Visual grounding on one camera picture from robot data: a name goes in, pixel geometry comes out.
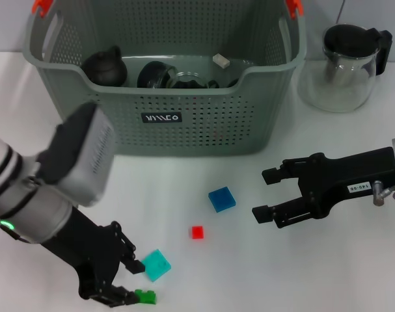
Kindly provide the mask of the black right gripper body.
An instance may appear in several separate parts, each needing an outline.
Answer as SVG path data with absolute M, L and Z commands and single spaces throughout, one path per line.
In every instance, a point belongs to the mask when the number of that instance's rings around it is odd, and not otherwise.
M 337 203 L 373 194 L 372 189 L 354 191 L 351 186 L 376 181 L 384 187 L 395 186 L 394 152 L 387 147 L 340 159 L 317 153 L 297 169 L 297 176 L 303 214 L 307 218 L 325 218 Z

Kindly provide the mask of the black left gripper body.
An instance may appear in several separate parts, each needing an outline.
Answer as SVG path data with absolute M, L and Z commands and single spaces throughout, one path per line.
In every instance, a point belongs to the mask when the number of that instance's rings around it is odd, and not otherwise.
M 111 226 L 97 226 L 76 208 L 65 225 L 42 246 L 70 265 L 79 280 L 78 293 L 108 287 L 119 266 L 115 232 Z

